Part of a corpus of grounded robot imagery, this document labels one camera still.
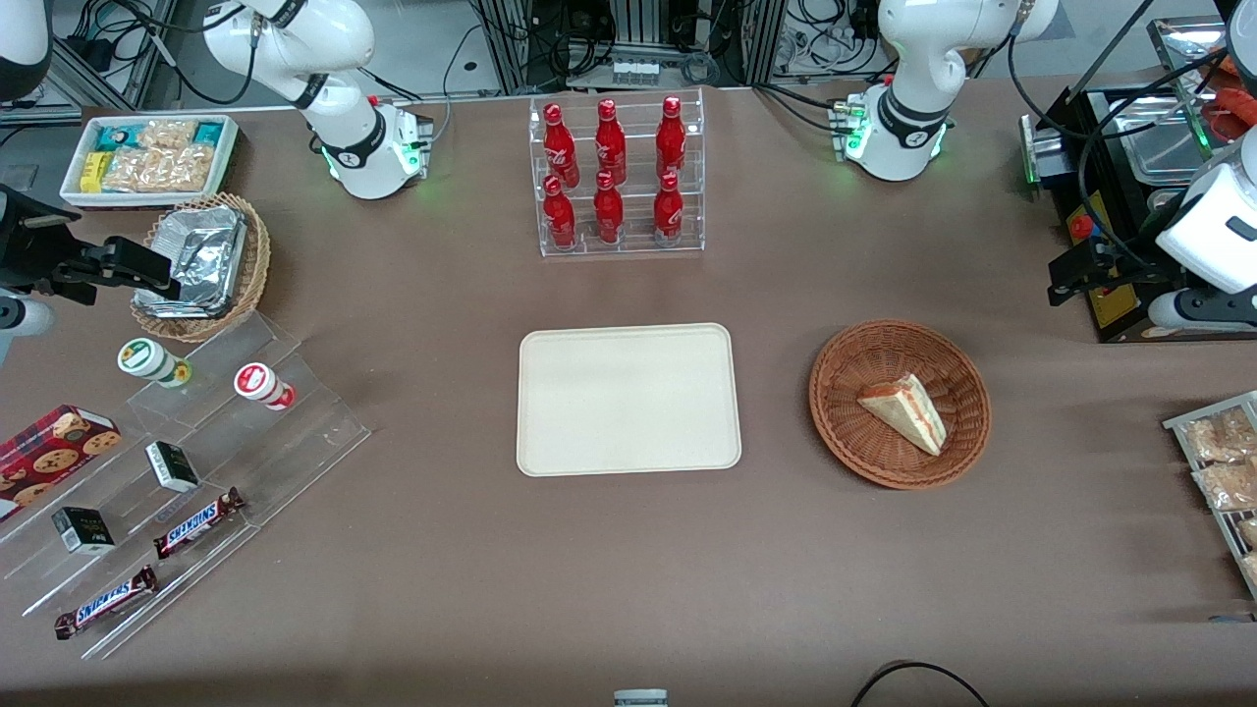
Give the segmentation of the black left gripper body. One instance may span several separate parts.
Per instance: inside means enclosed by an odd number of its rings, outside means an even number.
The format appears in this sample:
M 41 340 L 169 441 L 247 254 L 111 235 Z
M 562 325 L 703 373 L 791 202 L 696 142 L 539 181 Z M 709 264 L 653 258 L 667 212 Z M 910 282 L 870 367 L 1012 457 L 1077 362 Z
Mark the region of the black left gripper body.
M 1107 245 L 1107 297 L 1154 299 L 1194 286 L 1194 276 L 1154 245 Z

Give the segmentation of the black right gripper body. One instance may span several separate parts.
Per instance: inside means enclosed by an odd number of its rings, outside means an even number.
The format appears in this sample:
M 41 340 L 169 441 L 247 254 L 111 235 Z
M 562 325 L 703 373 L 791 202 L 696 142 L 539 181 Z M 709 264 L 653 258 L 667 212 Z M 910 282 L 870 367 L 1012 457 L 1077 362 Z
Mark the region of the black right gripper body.
M 80 214 L 1 187 L 1 286 L 20 294 L 58 294 L 54 276 L 80 254 L 69 224 Z

